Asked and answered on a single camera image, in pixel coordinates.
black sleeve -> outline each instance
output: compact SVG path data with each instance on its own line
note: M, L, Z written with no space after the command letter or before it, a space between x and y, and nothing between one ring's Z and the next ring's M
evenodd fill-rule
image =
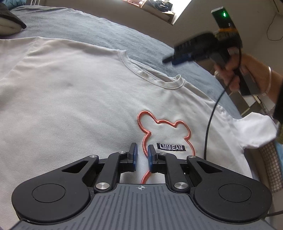
M277 99L273 118L278 120L280 124L283 124L283 84Z

silver screw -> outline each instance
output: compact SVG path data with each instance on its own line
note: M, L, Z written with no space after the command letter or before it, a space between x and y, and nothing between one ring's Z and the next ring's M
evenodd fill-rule
M97 189L101 189L101 190L104 190L104 189L108 189L110 187L110 184L106 183L106 182L100 182L98 184L96 184L95 186Z
M185 182L177 182L174 184L174 187L177 189L185 189L188 187L188 184Z

ribbed neckline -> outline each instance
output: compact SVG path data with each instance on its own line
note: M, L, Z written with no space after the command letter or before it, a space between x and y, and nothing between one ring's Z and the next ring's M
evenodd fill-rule
M179 74L173 78L168 77L164 73L161 73L151 68L150 66L147 66L138 61L130 59L127 55L126 50L118 50L118 53L122 62L128 69L130 69L139 77L143 78L144 80L156 86L162 87L164 89L176 90L181 88L185 83L185 79L183 79Z

gray ribbed plate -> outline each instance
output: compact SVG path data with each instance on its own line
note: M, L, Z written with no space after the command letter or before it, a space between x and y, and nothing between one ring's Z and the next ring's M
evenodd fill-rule
M18 222L13 230L271 230L264 220L227 224L200 212L186 194L168 190L165 184L118 184L108 193L96 194L75 218L53 225Z

white shirt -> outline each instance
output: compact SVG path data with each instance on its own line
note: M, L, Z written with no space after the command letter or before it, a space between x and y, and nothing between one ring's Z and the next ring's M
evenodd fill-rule
M145 146L184 145L186 151L166 152L185 159L194 150L203 157L215 102L180 75L170 78L129 59L126 51L64 39L0 40L0 68L0 226L4 229L18 220L11 204L17 185L85 156L107 158L128 151L136 142L137 171L122 174L121 182L139 183L148 170L142 148L145 133L137 121L144 110L153 115L140 117L142 127L152 133ZM154 118L182 122L173 127L157 124ZM251 177L243 149L257 148L275 137L276 127L268 116L251 113L236 120L217 106L207 160ZM161 174L148 180L163 182Z

